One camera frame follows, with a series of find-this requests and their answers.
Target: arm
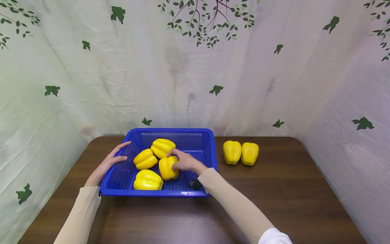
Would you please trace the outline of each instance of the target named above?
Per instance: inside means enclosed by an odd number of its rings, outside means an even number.
[[[89,232],[91,231],[92,223],[94,222],[96,211],[100,204],[98,185],[103,180],[107,171],[117,162],[126,160],[127,157],[117,156],[115,154],[119,150],[131,142],[125,142],[118,145],[103,162],[95,169],[88,178],[84,187],[80,188],[80,192],[76,198],[74,206],[58,234],[54,244],[85,244],[88,241]]]
[[[172,149],[172,154],[179,157],[179,162],[172,170],[191,170],[199,175],[198,180],[226,210],[233,221],[244,232],[251,244],[290,244],[286,234],[279,232],[267,217],[242,193],[232,187],[215,169],[207,168],[204,164],[187,153]]]
[[[85,244],[100,204],[99,187],[83,187],[54,244]]]

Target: wooden table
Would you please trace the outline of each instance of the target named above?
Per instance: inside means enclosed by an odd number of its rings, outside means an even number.
[[[224,163],[227,140],[255,142],[257,163]],[[82,187],[123,137],[99,137],[85,149],[19,244],[51,244]],[[219,173],[294,244],[366,243],[302,144],[290,137],[216,137]],[[248,243],[213,198],[103,197],[88,243]]]

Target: yellow bell pepper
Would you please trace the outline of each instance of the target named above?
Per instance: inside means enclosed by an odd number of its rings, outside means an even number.
[[[176,145],[172,141],[160,138],[155,140],[150,148],[158,158],[163,159],[166,158],[168,152],[175,147]]]
[[[158,162],[158,168],[163,180],[172,180],[179,177],[179,169],[171,170],[172,165],[177,163],[179,160],[176,156],[170,156],[169,158],[162,158]]]
[[[236,164],[240,160],[241,144],[238,141],[225,141],[223,144],[223,157],[227,164]]]
[[[135,167],[138,170],[150,169],[158,163],[157,158],[153,155],[153,152],[150,148],[140,152],[133,160]]]
[[[161,190],[163,179],[157,173],[149,169],[143,169],[135,176],[133,187],[136,190]]]
[[[242,146],[241,162],[245,165],[254,165],[259,156],[259,146],[256,143],[246,142]]]

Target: beige arm sleeve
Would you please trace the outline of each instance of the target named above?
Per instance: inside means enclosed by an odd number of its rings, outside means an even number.
[[[275,228],[256,205],[232,187],[215,169],[208,168],[198,180],[206,192],[222,205],[250,243],[257,244],[266,230]]]
[[[100,204],[99,187],[83,187],[54,244],[86,244]]]

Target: white curtain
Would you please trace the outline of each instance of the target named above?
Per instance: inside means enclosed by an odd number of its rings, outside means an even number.
[[[387,3],[0,0],[0,243],[89,141],[136,127],[296,137],[388,242]]]

